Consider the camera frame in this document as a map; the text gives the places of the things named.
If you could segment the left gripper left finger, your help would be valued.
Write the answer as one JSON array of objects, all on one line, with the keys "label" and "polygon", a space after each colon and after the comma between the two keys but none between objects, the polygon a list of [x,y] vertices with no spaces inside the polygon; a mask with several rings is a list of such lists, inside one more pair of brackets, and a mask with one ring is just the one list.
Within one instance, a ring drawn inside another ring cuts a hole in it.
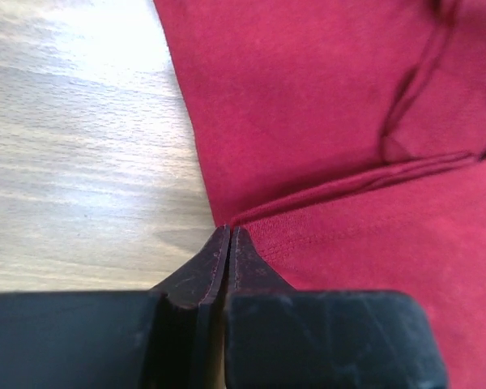
[{"label": "left gripper left finger", "polygon": [[212,303],[224,281],[229,247],[230,227],[217,228],[192,259],[151,291],[161,293],[172,306],[183,309]]}]

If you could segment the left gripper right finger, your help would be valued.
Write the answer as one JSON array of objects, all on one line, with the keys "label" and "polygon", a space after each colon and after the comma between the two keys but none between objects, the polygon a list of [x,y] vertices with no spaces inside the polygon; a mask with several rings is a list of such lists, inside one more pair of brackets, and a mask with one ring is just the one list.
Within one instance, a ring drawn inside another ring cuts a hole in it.
[{"label": "left gripper right finger", "polygon": [[236,227],[228,256],[228,293],[290,293],[295,289],[257,252],[249,232]]}]

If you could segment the dark red t shirt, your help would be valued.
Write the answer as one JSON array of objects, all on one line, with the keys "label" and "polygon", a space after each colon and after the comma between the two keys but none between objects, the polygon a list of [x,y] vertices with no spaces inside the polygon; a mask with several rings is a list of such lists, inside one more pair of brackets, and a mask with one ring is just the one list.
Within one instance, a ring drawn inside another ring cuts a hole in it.
[{"label": "dark red t shirt", "polygon": [[486,388],[486,1],[158,1],[217,225],[299,289],[397,289]]}]

